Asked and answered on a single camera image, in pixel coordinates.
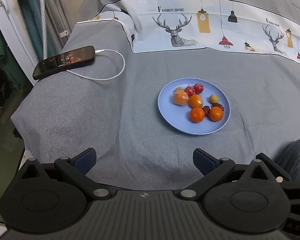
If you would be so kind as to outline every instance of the curtain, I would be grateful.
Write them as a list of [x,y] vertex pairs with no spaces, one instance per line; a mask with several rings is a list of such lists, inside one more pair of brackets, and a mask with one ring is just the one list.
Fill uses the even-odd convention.
[[[73,29],[71,21],[69,20],[68,12],[63,4],[63,0],[45,0],[45,2],[47,14],[63,47],[68,41],[68,36],[71,34]],[[65,30],[68,32],[68,36],[61,38],[59,33],[62,33]]]
[[[43,44],[42,44],[42,24],[39,0],[18,0],[20,10],[34,47],[34,51],[40,60],[43,60]],[[54,30],[51,32],[51,22],[47,17],[47,36],[48,36],[48,57],[52,57],[62,49],[62,46],[56,36]]]

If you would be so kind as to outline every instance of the orange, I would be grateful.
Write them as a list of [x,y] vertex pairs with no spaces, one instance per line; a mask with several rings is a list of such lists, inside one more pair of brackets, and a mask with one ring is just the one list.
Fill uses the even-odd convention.
[[223,117],[223,111],[221,110],[221,108],[214,106],[210,109],[209,117],[212,121],[220,121]]
[[191,96],[189,99],[189,103],[193,108],[203,106],[203,101],[200,95]]
[[201,122],[204,117],[204,111],[200,107],[195,107],[190,111],[190,119],[192,122]]
[[188,103],[189,97],[186,92],[179,90],[173,94],[173,99],[177,105],[182,106],[182,105],[185,105],[186,103]]

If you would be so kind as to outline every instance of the bed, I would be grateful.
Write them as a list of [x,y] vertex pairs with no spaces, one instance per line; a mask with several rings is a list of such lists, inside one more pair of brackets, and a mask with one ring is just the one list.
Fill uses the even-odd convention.
[[[198,9],[190,9],[193,0],[173,0],[166,6],[162,1],[172,0],[83,2],[80,13],[87,21],[75,25],[63,51],[88,45],[114,49],[125,57],[126,69],[109,82],[93,82],[67,72],[37,82],[11,119],[41,163],[73,157],[93,147],[97,164],[87,174],[93,180],[134,190],[177,189],[202,176],[192,162],[195,148],[246,164],[260,152],[275,159],[300,138],[300,0],[213,0],[210,4],[212,0],[203,0],[203,5],[195,0]],[[185,11],[164,14],[164,8]],[[196,14],[201,8],[211,21],[212,36],[205,28],[199,29],[205,41],[193,31],[199,26]],[[254,19],[253,10],[264,15],[256,14]],[[235,13],[236,24],[243,23],[246,29],[249,22],[258,25],[257,32],[245,33],[251,41],[245,41],[240,28],[231,27],[230,11]],[[163,21],[168,19],[174,29],[178,19],[182,24],[190,17],[179,35],[198,43],[173,46]],[[221,34],[233,44],[230,49],[216,43],[223,38]],[[155,39],[154,47],[150,41]],[[121,67],[119,56],[103,53],[75,71],[103,78],[114,76]],[[161,117],[160,90],[182,77],[207,80],[226,94],[231,116],[224,128],[191,136]]]

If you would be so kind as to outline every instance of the floor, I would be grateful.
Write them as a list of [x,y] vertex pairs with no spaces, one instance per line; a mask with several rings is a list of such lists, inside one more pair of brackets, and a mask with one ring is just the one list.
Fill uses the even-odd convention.
[[10,97],[0,108],[0,198],[14,177],[24,150],[23,140],[13,134],[15,127],[10,116],[27,94],[27,90],[23,92],[12,90]]

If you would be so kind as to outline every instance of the black lamp print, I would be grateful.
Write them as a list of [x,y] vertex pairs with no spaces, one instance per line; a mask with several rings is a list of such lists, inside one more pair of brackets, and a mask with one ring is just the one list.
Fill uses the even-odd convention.
[[238,19],[237,17],[234,15],[234,10],[233,10],[233,1],[232,1],[232,10],[231,10],[231,14],[228,17],[228,22],[232,22],[232,23],[237,23]]
[[222,14],[221,14],[221,0],[219,0],[219,4],[220,4],[220,20],[221,20],[221,30],[222,30],[222,34],[223,34],[223,38],[222,40],[219,42],[219,45],[223,45],[225,48],[229,49],[230,46],[233,46],[233,44],[228,41],[228,39],[225,37],[225,34],[223,33],[223,29],[222,29]]

